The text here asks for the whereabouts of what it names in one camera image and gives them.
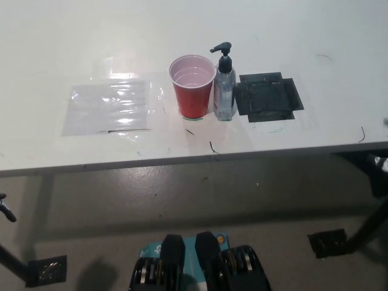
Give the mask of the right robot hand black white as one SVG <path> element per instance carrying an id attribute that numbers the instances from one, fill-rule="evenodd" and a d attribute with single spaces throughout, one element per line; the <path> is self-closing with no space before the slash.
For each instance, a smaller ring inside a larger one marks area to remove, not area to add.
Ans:
<path id="1" fill-rule="evenodd" d="M 375 170 L 387 174 L 387 149 L 380 150 L 377 153 L 368 153 L 366 161 Z"/>

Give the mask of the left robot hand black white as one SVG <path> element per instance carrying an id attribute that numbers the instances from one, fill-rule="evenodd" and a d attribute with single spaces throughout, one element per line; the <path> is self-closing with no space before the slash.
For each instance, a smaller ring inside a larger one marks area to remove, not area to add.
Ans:
<path id="1" fill-rule="evenodd" d="M 5 205 L 3 200 L 7 197 L 5 193 L 0 194 L 0 211 L 5 215 L 5 217 L 10 222 L 16 222 L 16 216 L 13 214 L 13 212 Z"/>

